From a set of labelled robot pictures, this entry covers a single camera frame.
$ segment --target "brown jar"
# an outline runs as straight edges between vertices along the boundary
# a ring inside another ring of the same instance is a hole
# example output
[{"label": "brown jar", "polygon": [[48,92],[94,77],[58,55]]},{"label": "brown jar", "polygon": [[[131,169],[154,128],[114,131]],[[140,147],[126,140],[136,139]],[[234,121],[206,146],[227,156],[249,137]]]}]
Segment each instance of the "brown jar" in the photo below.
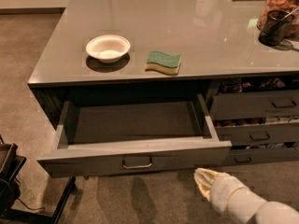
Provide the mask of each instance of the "brown jar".
[{"label": "brown jar", "polygon": [[[258,19],[257,26],[259,29],[263,28],[263,25],[267,19],[267,14],[271,10],[284,10],[291,12],[295,8],[299,7],[299,0],[266,0],[265,8],[263,9],[260,18]],[[285,35],[286,37],[299,36],[299,12],[293,14],[295,21],[292,22],[292,26]]]}]

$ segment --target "small white bowl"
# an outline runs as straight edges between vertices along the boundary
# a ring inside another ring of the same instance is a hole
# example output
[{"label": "small white bowl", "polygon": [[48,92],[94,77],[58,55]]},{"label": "small white bowl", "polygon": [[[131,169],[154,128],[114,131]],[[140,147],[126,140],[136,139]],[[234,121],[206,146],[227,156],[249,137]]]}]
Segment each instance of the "small white bowl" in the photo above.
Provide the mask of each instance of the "small white bowl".
[{"label": "small white bowl", "polygon": [[115,63],[130,47],[130,42],[122,36],[101,35],[87,44],[86,52],[102,63]]}]

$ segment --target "closed drawer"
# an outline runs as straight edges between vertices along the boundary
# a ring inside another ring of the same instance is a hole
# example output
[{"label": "closed drawer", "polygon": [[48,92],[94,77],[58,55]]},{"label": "closed drawer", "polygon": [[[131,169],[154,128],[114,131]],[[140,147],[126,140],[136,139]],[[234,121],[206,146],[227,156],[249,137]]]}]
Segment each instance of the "closed drawer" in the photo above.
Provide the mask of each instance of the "closed drawer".
[{"label": "closed drawer", "polygon": [[298,114],[298,90],[220,94],[213,97],[210,108],[213,120]]},{"label": "closed drawer", "polygon": [[49,154],[52,177],[121,175],[221,165],[220,142],[204,99],[77,107],[65,102]]},{"label": "closed drawer", "polygon": [[233,145],[259,145],[299,141],[299,123],[258,124],[216,128],[220,140]]},{"label": "closed drawer", "polygon": [[254,164],[276,161],[299,161],[299,150],[290,148],[257,148],[232,150],[223,165]]}]

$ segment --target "sponge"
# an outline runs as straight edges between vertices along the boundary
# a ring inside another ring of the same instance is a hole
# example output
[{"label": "sponge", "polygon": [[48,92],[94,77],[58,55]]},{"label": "sponge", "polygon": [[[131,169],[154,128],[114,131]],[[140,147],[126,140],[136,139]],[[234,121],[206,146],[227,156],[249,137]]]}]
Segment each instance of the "sponge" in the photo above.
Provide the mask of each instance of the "sponge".
[{"label": "sponge", "polygon": [[160,51],[151,51],[145,70],[153,70],[167,75],[177,75],[180,67],[180,55],[169,55]]}]

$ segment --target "metal drawer handle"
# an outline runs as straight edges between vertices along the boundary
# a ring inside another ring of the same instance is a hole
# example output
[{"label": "metal drawer handle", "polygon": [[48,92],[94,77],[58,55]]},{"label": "metal drawer handle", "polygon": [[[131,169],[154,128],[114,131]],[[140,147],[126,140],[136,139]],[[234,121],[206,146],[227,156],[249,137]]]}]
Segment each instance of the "metal drawer handle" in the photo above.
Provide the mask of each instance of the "metal drawer handle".
[{"label": "metal drawer handle", "polygon": [[141,168],[150,168],[152,165],[152,160],[149,158],[149,164],[147,165],[138,165],[138,166],[126,166],[125,165],[125,160],[122,160],[122,167],[124,169],[141,169]]},{"label": "metal drawer handle", "polygon": [[250,137],[250,139],[252,140],[252,141],[263,141],[263,140],[268,140],[268,139],[270,139],[270,135],[269,135],[269,133],[267,133],[266,135],[265,135],[265,138],[254,138],[251,134],[249,135],[249,137]]},{"label": "metal drawer handle", "polygon": [[294,108],[297,106],[297,103],[295,101],[291,101],[291,104],[289,105],[276,105],[274,102],[271,102],[272,106],[274,108]]},{"label": "metal drawer handle", "polygon": [[248,163],[248,162],[251,162],[252,159],[250,156],[248,156],[248,158],[246,160],[243,160],[243,161],[239,161],[236,157],[235,157],[235,162],[236,163]]}]

